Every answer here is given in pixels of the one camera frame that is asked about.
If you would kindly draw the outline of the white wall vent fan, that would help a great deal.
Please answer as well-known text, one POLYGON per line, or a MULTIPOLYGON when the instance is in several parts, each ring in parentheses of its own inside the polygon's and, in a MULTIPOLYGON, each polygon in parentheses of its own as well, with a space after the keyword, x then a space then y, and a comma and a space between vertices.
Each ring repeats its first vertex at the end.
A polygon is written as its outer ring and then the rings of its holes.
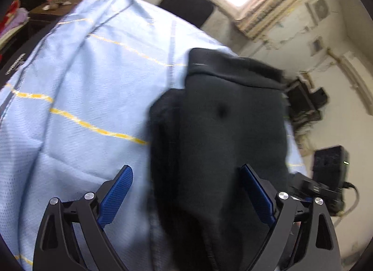
POLYGON ((315 25, 330 15, 329 5, 327 0, 308 0, 305 6, 311 15, 311 19, 315 25))

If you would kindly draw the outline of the white air conditioner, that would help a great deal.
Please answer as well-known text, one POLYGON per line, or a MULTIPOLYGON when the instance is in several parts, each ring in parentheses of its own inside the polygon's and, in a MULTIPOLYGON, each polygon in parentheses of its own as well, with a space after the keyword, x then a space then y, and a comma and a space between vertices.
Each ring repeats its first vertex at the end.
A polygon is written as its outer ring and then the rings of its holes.
POLYGON ((372 75, 351 51, 341 56, 341 65, 350 84, 360 96, 367 113, 372 115, 372 75))

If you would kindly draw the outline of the black office chair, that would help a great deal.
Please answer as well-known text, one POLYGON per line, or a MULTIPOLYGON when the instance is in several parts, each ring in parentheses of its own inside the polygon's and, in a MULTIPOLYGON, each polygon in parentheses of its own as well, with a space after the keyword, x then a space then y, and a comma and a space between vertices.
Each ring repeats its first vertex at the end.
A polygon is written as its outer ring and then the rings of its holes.
POLYGON ((215 7, 209 0, 161 0, 158 6, 197 28, 205 24, 215 7))

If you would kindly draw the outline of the red floral blanket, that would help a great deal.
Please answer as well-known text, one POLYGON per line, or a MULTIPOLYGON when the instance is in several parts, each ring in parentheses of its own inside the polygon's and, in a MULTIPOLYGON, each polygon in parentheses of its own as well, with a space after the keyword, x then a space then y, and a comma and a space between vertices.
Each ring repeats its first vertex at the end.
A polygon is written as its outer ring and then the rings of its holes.
POLYGON ((17 10, 20 8, 20 0, 13 0, 12 4, 8 8, 5 16, 3 17, 0 23, 0 32, 2 32, 14 19, 14 16, 17 13, 17 10))

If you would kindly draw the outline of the light blue checked bedsheet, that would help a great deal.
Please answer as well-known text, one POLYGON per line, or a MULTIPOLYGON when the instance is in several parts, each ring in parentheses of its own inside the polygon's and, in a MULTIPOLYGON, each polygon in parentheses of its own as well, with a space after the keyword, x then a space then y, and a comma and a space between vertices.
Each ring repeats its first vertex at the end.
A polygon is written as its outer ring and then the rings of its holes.
POLYGON ((125 165, 133 183, 104 232, 127 270, 180 270, 155 202, 149 111, 184 88, 194 48, 238 57, 142 0, 83 0, 37 43, 1 90, 2 270, 34 270, 50 199, 78 200, 125 165))

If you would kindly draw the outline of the dark wooden side table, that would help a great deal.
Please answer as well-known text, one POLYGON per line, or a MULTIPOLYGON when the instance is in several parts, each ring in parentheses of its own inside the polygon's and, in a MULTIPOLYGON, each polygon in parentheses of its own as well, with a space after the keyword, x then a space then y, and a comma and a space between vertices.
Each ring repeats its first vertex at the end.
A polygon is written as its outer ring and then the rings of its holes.
POLYGON ((72 0, 71 5, 61 5, 55 10, 44 10, 47 5, 44 3, 29 12, 29 28, 38 31, 46 25, 59 20, 61 17, 69 14, 82 0, 72 0))

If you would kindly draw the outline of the black desk with electronics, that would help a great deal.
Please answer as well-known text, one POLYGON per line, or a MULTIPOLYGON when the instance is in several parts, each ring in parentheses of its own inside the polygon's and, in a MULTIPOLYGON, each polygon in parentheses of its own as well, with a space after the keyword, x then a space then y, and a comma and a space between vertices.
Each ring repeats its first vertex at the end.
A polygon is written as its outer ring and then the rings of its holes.
POLYGON ((288 114, 295 134, 323 119, 322 108, 329 103, 329 96, 323 87, 311 90, 306 81, 297 77, 285 89, 288 100, 288 114))

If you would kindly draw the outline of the black yellow sweatshirt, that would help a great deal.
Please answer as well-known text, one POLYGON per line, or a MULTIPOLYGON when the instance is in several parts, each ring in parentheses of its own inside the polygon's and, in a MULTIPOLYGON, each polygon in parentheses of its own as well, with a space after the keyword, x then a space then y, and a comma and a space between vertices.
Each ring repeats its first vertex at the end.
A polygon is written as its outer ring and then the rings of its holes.
POLYGON ((238 170, 286 190, 283 74, 265 63, 194 48, 183 89, 150 108, 150 170, 161 225, 180 270, 244 270, 269 228, 238 170))

